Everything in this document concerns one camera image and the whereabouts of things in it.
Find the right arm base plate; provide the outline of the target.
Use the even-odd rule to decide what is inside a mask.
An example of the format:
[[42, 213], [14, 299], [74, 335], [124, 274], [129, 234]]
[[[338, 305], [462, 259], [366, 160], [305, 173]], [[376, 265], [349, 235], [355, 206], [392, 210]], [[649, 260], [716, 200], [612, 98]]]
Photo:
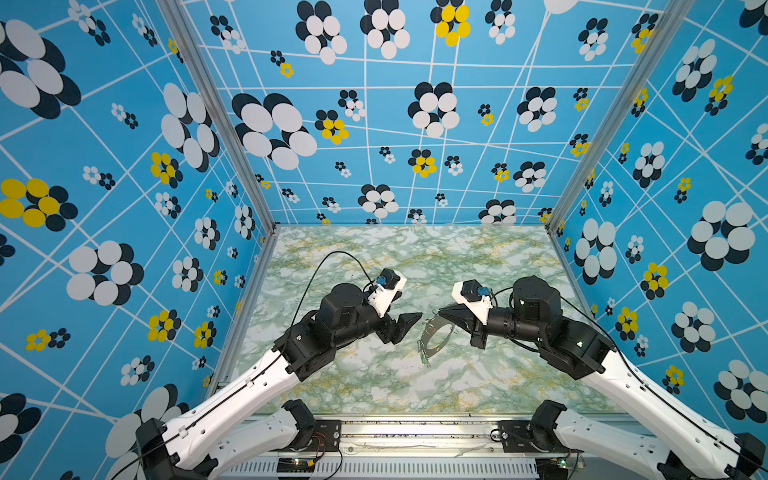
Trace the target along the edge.
[[505, 453], [553, 453], [571, 454], [553, 433], [539, 427], [531, 427], [526, 420], [501, 420], [491, 430], [489, 437], [500, 443]]

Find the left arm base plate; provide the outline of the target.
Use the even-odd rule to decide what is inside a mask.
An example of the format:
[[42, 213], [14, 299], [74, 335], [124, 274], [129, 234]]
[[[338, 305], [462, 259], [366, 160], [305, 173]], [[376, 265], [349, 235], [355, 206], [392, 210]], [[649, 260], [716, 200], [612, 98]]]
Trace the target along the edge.
[[275, 452], [338, 452], [342, 436], [342, 421], [339, 419], [319, 419], [307, 433], [298, 437], [286, 447]]

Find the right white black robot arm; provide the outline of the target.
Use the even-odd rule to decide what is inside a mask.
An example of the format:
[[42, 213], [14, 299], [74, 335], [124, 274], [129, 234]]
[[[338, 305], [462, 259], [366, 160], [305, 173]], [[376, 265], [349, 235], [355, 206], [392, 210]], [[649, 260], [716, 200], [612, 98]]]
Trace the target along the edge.
[[511, 288], [498, 307], [488, 288], [458, 282], [440, 317], [483, 349], [491, 337], [523, 345], [550, 367], [611, 399], [646, 429], [635, 434], [545, 400], [519, 440], [542, 452], [587, 452], [647, 479], [749, 479], [763, 467], [766, 446], [697, 414], [634, 366], [599, 328], [566, 317], [560, 292], [536, 276]]

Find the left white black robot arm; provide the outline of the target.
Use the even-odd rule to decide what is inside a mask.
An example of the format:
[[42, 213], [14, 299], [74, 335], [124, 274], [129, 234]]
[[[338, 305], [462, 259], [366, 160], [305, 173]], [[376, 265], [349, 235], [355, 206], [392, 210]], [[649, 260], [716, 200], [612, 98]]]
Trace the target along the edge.
[[292, 324], [245, 373], [200, 405], [170, 420], [150, 418], [136, 430], [136, 464], [147, 479], [214, 479], [273, 450], [328, 446], [301, 400], [289, 400], [259, 421], [251, 416], [331, 364], [342, 348], [371, 334], [400, 343], [419, 312], [389, 314], [404, 283], [368, 290], [341, 283], [320, 306]]

